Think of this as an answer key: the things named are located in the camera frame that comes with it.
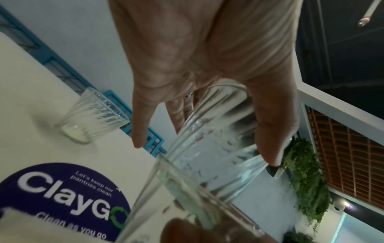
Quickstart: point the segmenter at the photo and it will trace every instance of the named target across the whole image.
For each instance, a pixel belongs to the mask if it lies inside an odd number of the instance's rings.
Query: hanging plant
[[[312,143],[306,139],[293,139],[284,151],[283,163],[292,172],[292,186],[298,196],[297,208],[317,232],[332,200]]]

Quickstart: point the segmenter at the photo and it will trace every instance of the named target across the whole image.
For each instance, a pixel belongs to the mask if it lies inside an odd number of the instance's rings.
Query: dark ceiling
[[[296,53],[303,81],[384,119],[384,1],[304,0]]]

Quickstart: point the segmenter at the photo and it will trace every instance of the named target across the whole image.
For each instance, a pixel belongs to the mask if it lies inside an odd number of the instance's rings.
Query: hand
[[[181,219],[173,219],[163,229],[160,243],[277,243],[269,235],[256,238],[246,230],[230,233],[230,227],[221,224],[218,229],[207,231]]]
[[[255,143],[279,165],[298,129],[292,52],[302,0],[109,0],[134,76],[132,139],[144,146],[150,119],[166,103],[178,132],[183,97],[196,100],[220,78],[244,84],[259,126]]]

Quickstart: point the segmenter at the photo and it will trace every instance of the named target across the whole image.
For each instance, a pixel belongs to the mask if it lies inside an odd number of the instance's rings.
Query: brown lattice
[[[307,112],[328,184],[384,209],[384,146],[314,109]]]

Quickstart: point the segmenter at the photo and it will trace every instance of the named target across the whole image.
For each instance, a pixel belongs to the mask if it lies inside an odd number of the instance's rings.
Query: glass
[[[267,166],[254,142],[256,128],[245,86],[223,80],[207,89],[166,158],[230,203]]]
[[[87,88],[57,126],[72,140],[87,144],[129,122],[112,101],[94,88]]]
[[[249,242],[258,242],[264,235],[248,217],[160,157],[116,242],[160,242],[162,230],[174,218],[215,232],[229,243],[244,235]]]

